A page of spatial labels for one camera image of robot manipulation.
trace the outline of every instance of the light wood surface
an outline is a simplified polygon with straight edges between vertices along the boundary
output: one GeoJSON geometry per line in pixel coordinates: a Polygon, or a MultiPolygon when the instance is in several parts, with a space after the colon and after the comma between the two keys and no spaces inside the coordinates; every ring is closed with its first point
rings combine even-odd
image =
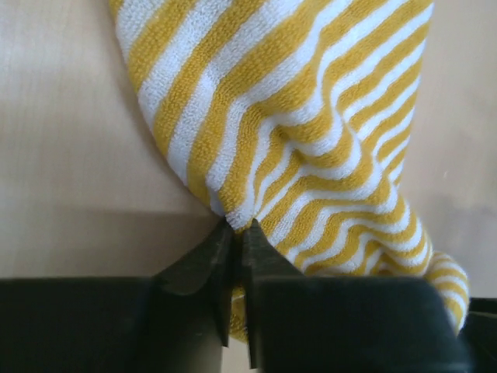
{"type": "MultiPolygon", "coordinates": [[[[439,0],[402,188],[497,296],[497,2],[439,0]]],[[[0,277],[153,274],[217,219],[154,147],[105,0],[0,0],[0,277]]],[[[226,371],[245,371],[235,343],[226,371]]]]}

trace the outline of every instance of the towel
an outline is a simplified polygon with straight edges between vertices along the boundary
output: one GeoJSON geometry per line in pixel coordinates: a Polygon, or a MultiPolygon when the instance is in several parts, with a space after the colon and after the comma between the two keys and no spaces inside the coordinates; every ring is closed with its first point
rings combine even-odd
{"type": "Polygon", "coordinates": [[[145,121],[195,196],[236,232],[257,218],[305,274],[424,277],[461,329],[467,276],[398,189],[431,1],[110,8],[145,121]]]}

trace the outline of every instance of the terry cloth fabric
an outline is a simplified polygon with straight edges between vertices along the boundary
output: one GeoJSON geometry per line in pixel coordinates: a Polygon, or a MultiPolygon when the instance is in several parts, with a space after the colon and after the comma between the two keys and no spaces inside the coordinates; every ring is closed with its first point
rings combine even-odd
{"type": "MultiPolygon", "coordinates": [[[[110,0],[144,118],[192,193],[306,274],[464,271],[399,194],[430,1],[110,0]]],[[[232,327],[243,329],[240,299],[232,327]]]]}

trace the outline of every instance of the striped towel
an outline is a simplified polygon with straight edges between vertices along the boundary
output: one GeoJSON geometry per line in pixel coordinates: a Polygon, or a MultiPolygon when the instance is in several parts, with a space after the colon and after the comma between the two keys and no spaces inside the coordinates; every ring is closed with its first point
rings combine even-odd
{"type": "MultiPolygon", "coordinates": [[[[464,271],[399,194],[431,1],[110,0],[144,118],[191,192],[306,274],[464,271]]],[[[240,299],[232,329],[243,329],[240,299]]]]}

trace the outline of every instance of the black object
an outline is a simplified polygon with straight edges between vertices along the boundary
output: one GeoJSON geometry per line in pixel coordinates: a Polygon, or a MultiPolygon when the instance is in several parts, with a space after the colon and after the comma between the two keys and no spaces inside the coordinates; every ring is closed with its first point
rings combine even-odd
{"type": "Polygon", "coordinates": [[[256,221],[241,241],[223,221],[152,278],[0,281],[0,372],[218,373],[236,284],[252,366],[265,373],[471,371],[426,282],[305,277],[256,221]]]}

